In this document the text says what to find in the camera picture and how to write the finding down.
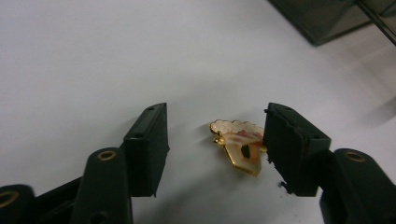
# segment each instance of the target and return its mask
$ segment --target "white surface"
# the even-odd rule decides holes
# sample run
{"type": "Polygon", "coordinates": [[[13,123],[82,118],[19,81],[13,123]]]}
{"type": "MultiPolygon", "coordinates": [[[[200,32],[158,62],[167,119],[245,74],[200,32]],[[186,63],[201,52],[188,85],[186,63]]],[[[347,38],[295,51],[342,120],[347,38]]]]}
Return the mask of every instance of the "white surface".
{"type": "Polygon", "coordinates": [[[233,169],[207,124],[263,126],[269,102],[288,105],[395,182],[395,59],[374,26],[314,48],[264,0],[3,0],[0,186],[39,195],[82,175],[167,102],[171,151],[135,223],[322,223],[318,197],[280,189],[265,157],[257,178],[233,169]]]}

